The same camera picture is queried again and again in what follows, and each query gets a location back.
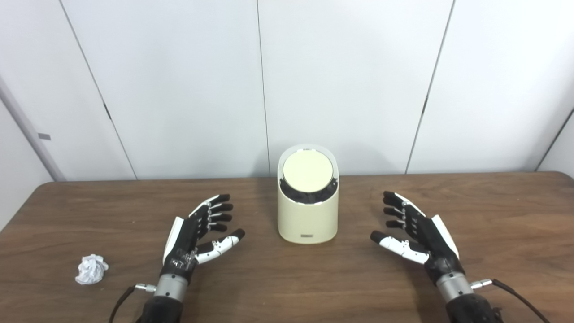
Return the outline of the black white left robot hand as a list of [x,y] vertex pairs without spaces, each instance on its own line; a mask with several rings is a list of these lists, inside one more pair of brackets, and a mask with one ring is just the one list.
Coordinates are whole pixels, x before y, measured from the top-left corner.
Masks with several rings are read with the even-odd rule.
[[238,244],[246,235],[237,229],[219,239],[200,243],[212,231],[226,232],[228,214],[233,209],[229,194],[220,194],[201,202],[188,217],[176,217],[166,242],[160,276],[183,278],[190,284],[195,268],[216,259]]

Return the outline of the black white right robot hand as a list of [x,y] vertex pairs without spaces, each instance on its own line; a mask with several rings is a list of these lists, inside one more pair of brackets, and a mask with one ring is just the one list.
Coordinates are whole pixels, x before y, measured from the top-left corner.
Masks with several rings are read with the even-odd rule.
[[434,284],[445,275],[465,274],[457,246],[438,214],[426,216],[412,201],[396,192],[384,192],[382,201],[386,205],[383,212],[396,217],[386,221],[386,227],[401,229],[410,239],[398,240],[373,231],[370,235],[373,242],[404,259],[422,264]]

